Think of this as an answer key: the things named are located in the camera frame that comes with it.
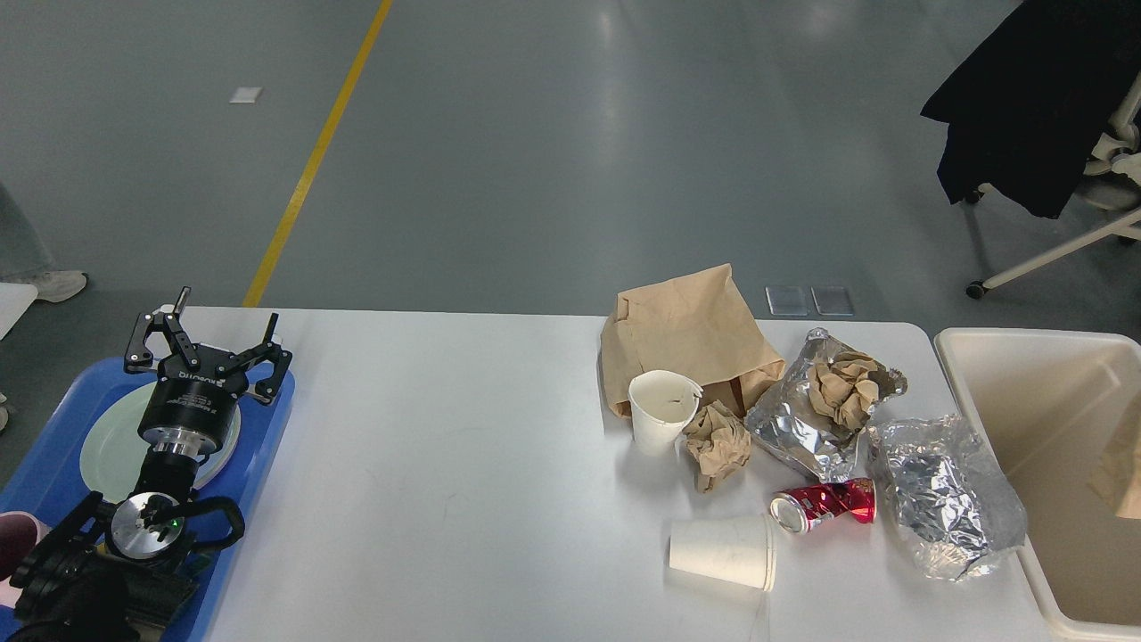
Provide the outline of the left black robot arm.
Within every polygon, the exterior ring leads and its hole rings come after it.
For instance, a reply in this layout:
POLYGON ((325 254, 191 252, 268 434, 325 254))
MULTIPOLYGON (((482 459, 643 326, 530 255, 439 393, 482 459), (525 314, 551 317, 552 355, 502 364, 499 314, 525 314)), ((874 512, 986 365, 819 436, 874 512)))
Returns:
POLYGON ((137 433, 147 449, 133 488, 89 491, 13 570, 15 641, 138 641, 163 633, 199 588, 196 568, 235 545, 246 523, 236 499, 195 490, 199 470, 234 439, 238 403, 269 406, 292 355, 275 340, 235 353, 196 344, 183 328, 189 289, 170 312, 143 312, 127 343, 127 374, 154 375, 137 433))

